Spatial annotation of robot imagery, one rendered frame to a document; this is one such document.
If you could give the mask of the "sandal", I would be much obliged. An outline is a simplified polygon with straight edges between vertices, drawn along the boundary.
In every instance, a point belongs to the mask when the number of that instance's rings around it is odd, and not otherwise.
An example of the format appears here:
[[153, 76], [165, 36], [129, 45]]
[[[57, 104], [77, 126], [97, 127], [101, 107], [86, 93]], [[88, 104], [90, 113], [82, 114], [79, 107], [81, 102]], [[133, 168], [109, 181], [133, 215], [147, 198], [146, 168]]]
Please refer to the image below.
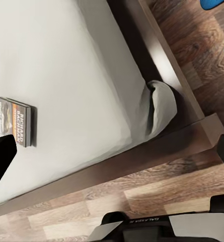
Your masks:
[[211, 10], [223, 2], [224, 0], [200, 0], [201, 7], [205, 11]]

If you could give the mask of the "hardback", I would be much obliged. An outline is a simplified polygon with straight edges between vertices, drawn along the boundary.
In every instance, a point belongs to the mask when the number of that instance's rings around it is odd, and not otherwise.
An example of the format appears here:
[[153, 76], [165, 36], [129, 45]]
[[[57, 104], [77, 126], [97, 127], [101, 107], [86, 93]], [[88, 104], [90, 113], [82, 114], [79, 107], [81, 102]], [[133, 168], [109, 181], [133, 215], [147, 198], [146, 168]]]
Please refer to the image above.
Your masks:
[[32, 107], [0, 96], [0, 134], [13, 134], [16, 143], [31, 147]]

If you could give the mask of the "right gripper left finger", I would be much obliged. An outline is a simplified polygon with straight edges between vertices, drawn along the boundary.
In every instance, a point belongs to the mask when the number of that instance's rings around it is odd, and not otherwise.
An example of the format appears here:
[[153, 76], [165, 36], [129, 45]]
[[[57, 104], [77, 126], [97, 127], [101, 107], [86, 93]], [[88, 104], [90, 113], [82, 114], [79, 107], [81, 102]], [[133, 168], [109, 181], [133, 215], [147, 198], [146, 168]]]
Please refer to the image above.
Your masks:
[[17, 146], [14, 135], [0, 137], [0, 180], [16, 154]]

